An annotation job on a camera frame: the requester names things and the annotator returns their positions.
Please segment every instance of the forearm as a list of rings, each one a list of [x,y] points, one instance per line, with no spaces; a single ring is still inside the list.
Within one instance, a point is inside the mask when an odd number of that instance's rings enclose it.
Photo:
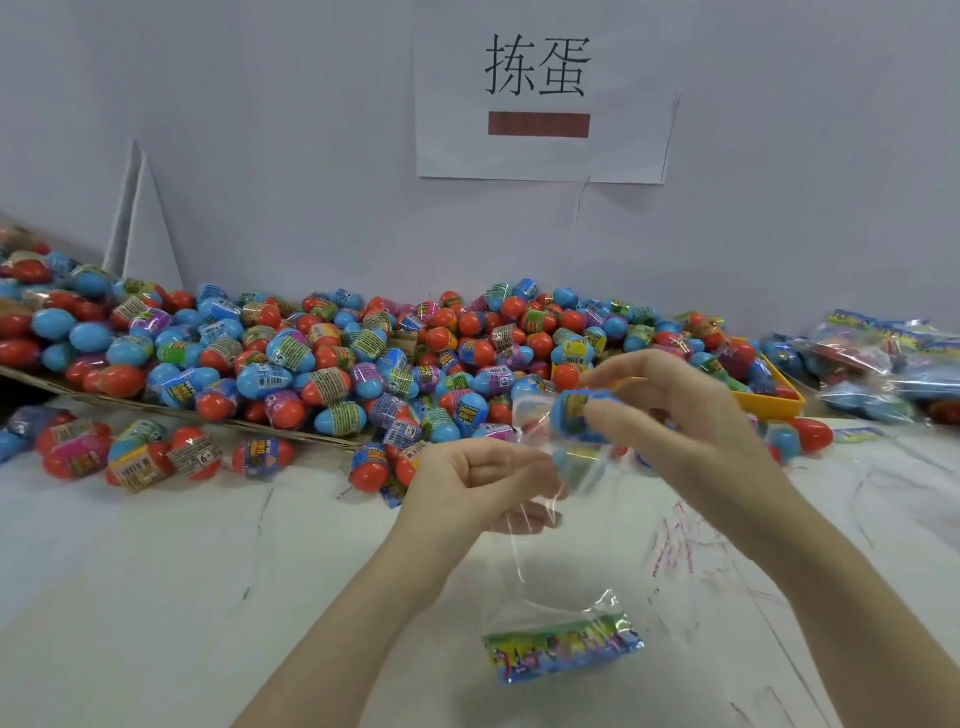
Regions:
[[[350,728],[423,596],[384,545],[311,627],[234,728]]]
[[[812,507],[757,553],[793,607],[845,728],[960,724],[960,668]]]

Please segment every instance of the hand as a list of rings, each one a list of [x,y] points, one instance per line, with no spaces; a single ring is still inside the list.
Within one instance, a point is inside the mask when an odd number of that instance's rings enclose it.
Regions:
[[[616,382],[613,393],[624,403],[590,402],[590,427],[639,452],[744,552],[765,530],[810,507],[722,382],[656,350],[615,356],[581,377],[594,389]],[[665,417],[677,431],[661,423]]]
[[[543,505],[530,502],[537,496],[564,497],[544,452],[489,437],[431,445],[385,547],[416,570],[422,606],[429,606],[485,530],[535,534],[557,525]]]

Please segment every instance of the yellow tray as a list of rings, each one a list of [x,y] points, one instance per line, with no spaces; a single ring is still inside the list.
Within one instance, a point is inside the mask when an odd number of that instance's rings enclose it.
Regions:
[[[733,339],[733,341],[739,344],[747,340]],[[762,422],[769,422],[770,420],[792,420],[795,417],[800,417],[800,413],[804,411],[804,407],[806,406],[804,396],[800,394],[800,392],[797,392],[797,389],[790,383],[790,380],[783,376],[780,370],[770,363],[770,359],[760,352],[757,352],[756,356],[770,367],[774,381],[778,385],[788,387],[792,392],[796,393],[797,399],[785,400],[783,397],[768,397],[766,395],[752,395],[746,392],[734,392],[733,396],[736,397],[740,409],[756,415]]]

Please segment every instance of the table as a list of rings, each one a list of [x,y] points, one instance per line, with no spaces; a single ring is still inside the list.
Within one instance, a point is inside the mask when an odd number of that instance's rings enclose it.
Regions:
[[[347,466],[314,449],[273,483],[225,474],[135,497],[100,478],[52,481],[32,454],[4,466],[5,728],[230,725],[394,520],[348,488]],[[944,434],[835,446],[790,466],[954,658],[957,472]],[[765,574],[658,478],[611,466],[594,493],[564,504],[562,529],[522,545],[531,589],[574,605],[613,588],[647,647],[595,671],[498,685],[480,635],[513,555],[485,536],[401,638],[364,726],[839,726]]]

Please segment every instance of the sign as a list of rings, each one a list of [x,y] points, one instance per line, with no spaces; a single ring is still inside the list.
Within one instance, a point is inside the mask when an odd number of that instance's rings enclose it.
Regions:
[[[421,177],[666,181],[696,0],[417,0]]]

